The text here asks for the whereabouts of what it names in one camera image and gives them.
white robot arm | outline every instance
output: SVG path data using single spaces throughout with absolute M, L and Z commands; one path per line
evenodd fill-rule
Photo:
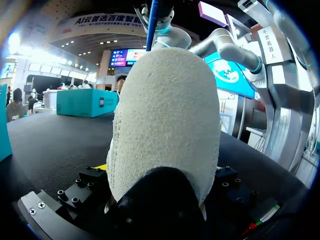
M 231 33 L 224 28 L 217 28 L 189 51 L 202 59 L 217 51 L 222 59 L 241 64 L 253 74 L 259 73 L 262 68 L 260 57 L 236 45 Z
M 135 8 L 135 11 L 147 33 L 149 23 L 148 8 L 144 7 L 141 13 L 138 8 Z M 167 16 L 158 18 L 153 37 L 155 43 L 152 46 L 152 50 L 166 47 L 187 49 L 191 44 L 189 34 L 181 28 L 172 27 L 171 21 L 174 17 L 174 11 L 171 8 L 167 12 L 169 13 Z M 218 51 L 222 59 L 239 63 L 249 69 L 252 74 L 258 74 L 263 65 L 262 60 L 256 54 L 236 45 L 231 33 L 224 28 L 217 28 L 205 40 L 191 47 L 189 51 L 202 59 Z
M 168 47 L 176 47 L 181 49 L 187 49 L 191 44 L 191 37 L 188 33 L 178 27 L 171 26 L 171 21 L 175 15 L 175 12 L 172 8 L 168 7 L 167 16 L 159 17 L 155 32 L 154 32 L 154 44 L 152 49 L 162 49 Z M 140 18 L 140 21 L 144 27 L 146 33 L 148 33 L 148 24 L 149 24 L 149 10 L 148 7 L 144 7 L 139 12 L 138 8 L 135 8 L 135 12 Z

screw hole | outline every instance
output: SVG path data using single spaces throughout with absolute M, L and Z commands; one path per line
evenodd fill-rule
M 243 203 L 243 202 L 244 202 L 244 199 L 241 198 L 241 197 L 238 197 L 238 198 L 236 199 L 236 201 L 237 201 L 238 203 Z

teal display stand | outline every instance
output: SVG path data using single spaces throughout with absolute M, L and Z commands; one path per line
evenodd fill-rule
M 118 104 L 116 92 L 99 89 L 74 89 L 58 91 L 56 113 L 77 117 L 94 118 L 111 113 Z
M 12 154 L 7 130 L 7 84 L 0 84 L 0 162 Z

black table surface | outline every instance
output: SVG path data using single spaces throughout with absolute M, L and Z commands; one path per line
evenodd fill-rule
M 0 162 L 1 195 L 16 201 L 41 189 L 52 197 L 86 166 L 106 162 L 114 114 L 95 118 L 40 113 L 7 124 L 13 155 Z M 296 208 L 308 191 L 291 173 L 244 142 L 221 133 L 218 166 L 231 166 L 249 188 Z

textured white surface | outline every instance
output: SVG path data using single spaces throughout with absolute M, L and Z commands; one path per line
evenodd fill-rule
M 220 141 L 215 77 L 181 48 L 145 54 L 121 90 L 108 153 L 108 180 L 118 201 L 148 170 L 180 169 L 201 204 L 215 176 Z

